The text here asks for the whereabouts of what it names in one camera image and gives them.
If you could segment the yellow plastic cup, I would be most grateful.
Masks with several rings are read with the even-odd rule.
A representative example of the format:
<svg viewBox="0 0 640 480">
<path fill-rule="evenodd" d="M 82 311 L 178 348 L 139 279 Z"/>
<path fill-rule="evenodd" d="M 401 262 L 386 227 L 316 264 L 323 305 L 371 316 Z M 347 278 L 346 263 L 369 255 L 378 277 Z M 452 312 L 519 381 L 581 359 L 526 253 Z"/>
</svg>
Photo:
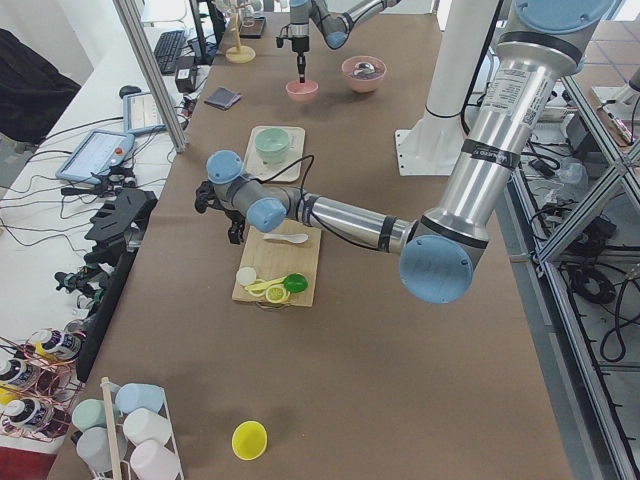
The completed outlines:
<svg viewBox="0 0 640 480">
<path fill-rule="evenodd" d="M 266 428 L 256 420 L 247 420 L 239 424 L 231 438 L 234 455 L 244 461 L 259 458 L 267 449 Z"/>
</svg>

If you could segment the black slotted rack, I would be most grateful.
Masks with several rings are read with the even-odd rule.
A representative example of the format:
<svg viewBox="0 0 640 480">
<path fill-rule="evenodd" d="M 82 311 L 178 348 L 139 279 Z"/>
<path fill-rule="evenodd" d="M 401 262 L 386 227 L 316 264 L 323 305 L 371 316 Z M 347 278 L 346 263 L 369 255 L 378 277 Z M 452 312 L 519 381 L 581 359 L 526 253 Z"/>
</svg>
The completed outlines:
<svg viewBox="0 0 640 480">
<path fill-rule="evenodd" d="M 92 227 L 85 238 L 94 241 L 95 246 L 85 255 L 85 261 L 108 264 L 114 271 L 76 361 L 76 375 L 82 383 L 89 379 L 137 255 L 137 247 L 129 246 L 125 234 L 133 224 L 145 231 L 157 202 L 152 191 L 125 188 L 114 200 L 107 200 L 90 219 Z"/>
</svg>

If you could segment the blue teach pendant tablet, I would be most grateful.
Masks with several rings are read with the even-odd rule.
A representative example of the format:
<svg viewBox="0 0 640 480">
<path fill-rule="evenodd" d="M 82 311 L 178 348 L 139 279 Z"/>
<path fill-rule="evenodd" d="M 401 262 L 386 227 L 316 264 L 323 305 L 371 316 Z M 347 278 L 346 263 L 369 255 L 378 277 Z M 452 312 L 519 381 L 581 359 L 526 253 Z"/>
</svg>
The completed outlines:
<svg viewBox="0 0 640 480">
<path fill-rule="evenodd" d="M 69 158 L 59 167 L 55 177 L 71 182 L 98 184 L 99 176 L 107 175 L 122 164 L 134 145 L 130 133 L 92 130 Z"/>
</svg>

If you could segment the large pink bowl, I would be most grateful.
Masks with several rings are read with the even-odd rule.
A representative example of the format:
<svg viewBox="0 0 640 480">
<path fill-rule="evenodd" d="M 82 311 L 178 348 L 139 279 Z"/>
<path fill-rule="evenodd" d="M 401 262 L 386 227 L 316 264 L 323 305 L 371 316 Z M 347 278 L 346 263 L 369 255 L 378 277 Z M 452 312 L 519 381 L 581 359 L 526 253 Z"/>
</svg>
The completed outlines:
<svg viewBox="0 0 640 480">
<path fill-rule="evenodd" d="M 356 93 L 370 93 L 382 84 L 386 64 L 371 56 L 353 56 L 342 62 L 341 72 L 347 86 Z"/>
</svg>

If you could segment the wooden mug tree stand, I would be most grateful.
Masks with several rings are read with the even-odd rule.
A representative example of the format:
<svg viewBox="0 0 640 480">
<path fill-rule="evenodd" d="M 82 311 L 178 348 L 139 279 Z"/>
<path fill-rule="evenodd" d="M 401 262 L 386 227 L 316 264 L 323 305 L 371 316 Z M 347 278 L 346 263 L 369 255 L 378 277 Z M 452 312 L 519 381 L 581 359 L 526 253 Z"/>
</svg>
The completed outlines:
<svg viewBox="0 0 640 480">
<path fill-rule="evenodd" d="M 229 20 L 230 31 L 234 45 L 226 50 L 226 59 L 234 64 L 245 64 L 254 60 L 255 51 L 243 45 L 240 38 L 240 30 L 244 25 L 252 26 L 255 23 L 255 10 L 251 1 L 223 0 L 218 2 L 223 14 Z"/>
</svg>

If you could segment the white plastic spoon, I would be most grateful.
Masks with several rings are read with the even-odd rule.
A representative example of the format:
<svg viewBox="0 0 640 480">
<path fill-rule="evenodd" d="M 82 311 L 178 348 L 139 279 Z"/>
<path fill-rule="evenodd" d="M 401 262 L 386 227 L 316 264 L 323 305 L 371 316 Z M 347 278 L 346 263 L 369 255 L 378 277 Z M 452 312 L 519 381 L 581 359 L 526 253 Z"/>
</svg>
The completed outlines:
<svg viewBox="0 0 640 480">
<path fill-rule="evenodd" d="M 276 234 L 276 233 L 265 233 L 263 235 L 263 239 L 266 241 L 281 241 L 287 242 L 290 244 L 302 244 L 309 240 L 309 236 L 306 233 L 299 234 Z"/>
</svg>

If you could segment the green toy lime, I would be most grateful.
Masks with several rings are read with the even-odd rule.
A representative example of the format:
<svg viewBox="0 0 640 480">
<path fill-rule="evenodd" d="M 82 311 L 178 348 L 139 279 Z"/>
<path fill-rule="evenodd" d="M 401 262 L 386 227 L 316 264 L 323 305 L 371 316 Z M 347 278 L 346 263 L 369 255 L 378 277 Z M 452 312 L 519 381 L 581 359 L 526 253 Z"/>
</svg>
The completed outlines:
<svg viewBox="0 0 640 480">
<path fill-rule="evenodd" d="M 301 293 L 309 287 L 309 283 L 304 275 L 292 273 L 284 278 L 283 286 L 290 293 Z"/>
</svg>

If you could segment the green plastic cup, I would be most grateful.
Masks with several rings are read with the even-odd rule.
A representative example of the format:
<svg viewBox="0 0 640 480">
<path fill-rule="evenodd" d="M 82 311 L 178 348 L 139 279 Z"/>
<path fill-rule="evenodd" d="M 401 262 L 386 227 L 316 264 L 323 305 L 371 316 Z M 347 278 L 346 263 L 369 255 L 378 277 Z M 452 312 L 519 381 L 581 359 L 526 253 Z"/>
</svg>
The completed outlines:
<svg viewBox="0 0 640 480">
<path fill-rule="evenodd" d="M 73 409 L 71 421 L 82 432 L 93 427 L 106 427 L 104 401 L 92 398 L 82 400 Z"/>
</svg>

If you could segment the black power adapter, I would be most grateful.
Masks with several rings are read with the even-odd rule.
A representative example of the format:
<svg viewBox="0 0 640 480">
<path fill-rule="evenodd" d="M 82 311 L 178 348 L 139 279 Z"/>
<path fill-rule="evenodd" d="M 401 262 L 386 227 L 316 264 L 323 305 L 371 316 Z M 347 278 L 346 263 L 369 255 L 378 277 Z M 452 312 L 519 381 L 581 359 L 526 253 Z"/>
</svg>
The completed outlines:
<svg viewBox="0 0 640 480">
<path fill-rule="evenodd" d="M 176 60 L 174 81 L 180 93 L 191 93 L 196 90 L 198 65 L 193 55 L 182 56 Z"/>
</svg>

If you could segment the grey plastic cup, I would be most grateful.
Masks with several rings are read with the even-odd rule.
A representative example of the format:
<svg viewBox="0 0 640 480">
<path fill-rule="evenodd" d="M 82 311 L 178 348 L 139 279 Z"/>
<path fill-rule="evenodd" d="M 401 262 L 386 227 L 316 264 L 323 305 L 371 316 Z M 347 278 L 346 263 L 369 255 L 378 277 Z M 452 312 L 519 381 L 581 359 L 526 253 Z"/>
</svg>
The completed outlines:
<svg viewBox="0 0 640 480">
<path fill-rule="evenodd" d="M 112 470 L 108 430 L 105 427 L 92 427 L 84 431 L 77 441 L 76 453 L 94 471 Z"/>
</svg>

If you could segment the small pink bowl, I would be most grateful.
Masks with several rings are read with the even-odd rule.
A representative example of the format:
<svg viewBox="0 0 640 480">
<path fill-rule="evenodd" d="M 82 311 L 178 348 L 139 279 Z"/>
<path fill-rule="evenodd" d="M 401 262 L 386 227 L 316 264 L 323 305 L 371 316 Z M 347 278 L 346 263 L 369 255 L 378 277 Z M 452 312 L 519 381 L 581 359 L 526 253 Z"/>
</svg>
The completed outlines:
<svg viewBox="0 0 640 480">
<path fill-rule="evenodd" d="M 319 84 L 313 80 L 305 80 L 304 82 L 290 81 L 285 85 L 285 91 L 292 101 L 306 104 L 316 98 Z"/>
</svg>

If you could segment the green bowl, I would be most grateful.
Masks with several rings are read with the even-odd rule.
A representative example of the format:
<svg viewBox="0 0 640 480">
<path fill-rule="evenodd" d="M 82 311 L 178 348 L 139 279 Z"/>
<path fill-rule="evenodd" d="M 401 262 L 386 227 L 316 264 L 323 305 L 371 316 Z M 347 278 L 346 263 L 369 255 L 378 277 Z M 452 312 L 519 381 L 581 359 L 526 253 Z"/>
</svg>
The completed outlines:
<svg viewBox="0 0 640 480">
<path fill-rule="evenodd" d="M 270 127 L 261 130 L 255 136 L 254 146 L 260 159 L 265 164 L 282 163 L 291 145 L 291 138 L 282 128 Z"/>
</svg>

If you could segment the white plastic cup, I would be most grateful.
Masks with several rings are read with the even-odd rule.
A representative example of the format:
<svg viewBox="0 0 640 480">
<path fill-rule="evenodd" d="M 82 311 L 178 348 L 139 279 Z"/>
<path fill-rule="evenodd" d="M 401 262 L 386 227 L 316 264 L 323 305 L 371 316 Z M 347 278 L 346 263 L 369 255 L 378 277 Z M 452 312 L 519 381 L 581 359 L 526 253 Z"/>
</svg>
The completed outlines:
<svg viewBox="0 0 640 480">
<path fill-rule="evenodd" d="M 172 435 L 170 421 L 158 413 L 139 408 L 128 414 L 123 423 L 125 437 L 135 445 L 155 440 L 166 445 Z"/>
</svg>

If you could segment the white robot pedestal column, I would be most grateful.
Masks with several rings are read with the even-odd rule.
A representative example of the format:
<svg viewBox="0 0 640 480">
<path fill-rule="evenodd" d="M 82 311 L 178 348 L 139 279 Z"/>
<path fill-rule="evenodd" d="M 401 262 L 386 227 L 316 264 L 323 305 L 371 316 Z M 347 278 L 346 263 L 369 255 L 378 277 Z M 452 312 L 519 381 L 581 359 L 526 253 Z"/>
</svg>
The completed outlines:
<svg viewBox="0 0 640 480">
<path fill-rule="evenodd" d="M 463 107 L 475 85 L 502 3 L 453 1 L 449 8 L 423 117 L 410 130 L 396 132 L 396 156 L 402 176 L 448 176 L 465 133 Z"/>
</svg>

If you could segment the white round toy slice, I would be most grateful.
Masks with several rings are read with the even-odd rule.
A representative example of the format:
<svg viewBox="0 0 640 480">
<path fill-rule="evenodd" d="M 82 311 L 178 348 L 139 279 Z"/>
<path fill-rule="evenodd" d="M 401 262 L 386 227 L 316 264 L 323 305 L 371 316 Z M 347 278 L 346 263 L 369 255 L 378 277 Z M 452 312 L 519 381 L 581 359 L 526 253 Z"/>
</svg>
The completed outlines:
<svg viewBox="0 0 640 480">
<path fill-rule="evenodd" d="M 242 287 L 252 285 L 257 280 L 257 272 L 251 266 L 244 266 L 236 272 L 236 282 Z"/>
</svg>

